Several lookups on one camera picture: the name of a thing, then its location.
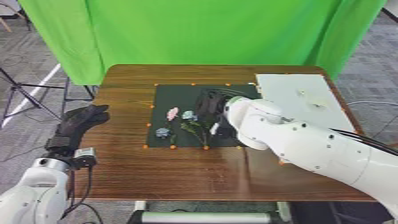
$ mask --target wooden table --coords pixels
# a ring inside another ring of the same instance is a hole
[[[294,165],[281,166],[272,151],[249,148],[143,148],[155,84],[246,84],[256,73],[326,74],[308,66],[118,65],[111,68],[95,104],[111,105],[111,121],[88,133],[95,147],[91,198],[114,200],[370,201],[344,183]],[[342,106],[361,130],[336,87]],[[79,172],[82,195],[86,172]]]

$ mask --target wall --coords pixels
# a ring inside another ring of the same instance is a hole
[[[390,10],[390,12],[398,17],[398,0],[390,0],[390,2],[386,4],[386,9]]]

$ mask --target small object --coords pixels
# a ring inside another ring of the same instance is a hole
[[[171,129],[160,128],[157,130],[157,137],[166,139],[169,136],[171,136]]]
[[[97,150],[95,148],[84,148],[75,151],[73,156],[75,169],[93,167],[97,165]]]
[[[169,120],[169,121],[175,120],[175,118],[176,118],[176,116],[178,116],[178,111],[180,111],[178,107],[175,107],[175,108],[169,110],[169,112],[168,112],[168,120]]]
[[[198,121],[198,115],[194,114],[194,111],[192,110],[187,110],[184,112],[184,120]]]

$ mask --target pink object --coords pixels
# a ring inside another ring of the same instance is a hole
[[[168,120],[173,121],[173,119],[176,118],[178,116],[178,107],[175,107],[169,112],[168,112]]]

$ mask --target black glove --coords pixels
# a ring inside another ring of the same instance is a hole
[[[107,109],[109,105],[91,105],[66,112],[56,136],[47,145],[47,150],[52,154],[73,156],[88,130],[111,119],[109,113],[105,112]]]

